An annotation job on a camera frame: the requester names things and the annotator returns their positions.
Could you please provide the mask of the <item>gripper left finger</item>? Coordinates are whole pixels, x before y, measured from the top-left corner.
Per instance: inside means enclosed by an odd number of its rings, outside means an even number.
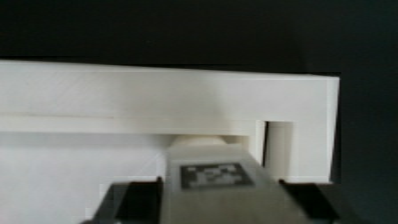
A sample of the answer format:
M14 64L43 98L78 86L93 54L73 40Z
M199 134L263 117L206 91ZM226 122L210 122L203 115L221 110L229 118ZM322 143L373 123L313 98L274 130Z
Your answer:
M82 224L160 224L164 180L114 183Z

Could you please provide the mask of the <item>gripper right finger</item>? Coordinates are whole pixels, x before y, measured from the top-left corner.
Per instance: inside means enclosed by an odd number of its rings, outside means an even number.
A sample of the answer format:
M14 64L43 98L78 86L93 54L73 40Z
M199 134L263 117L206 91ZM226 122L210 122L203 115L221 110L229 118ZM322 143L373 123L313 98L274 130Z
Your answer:
M279 181L311 224L363 224L336 184L290 183Z

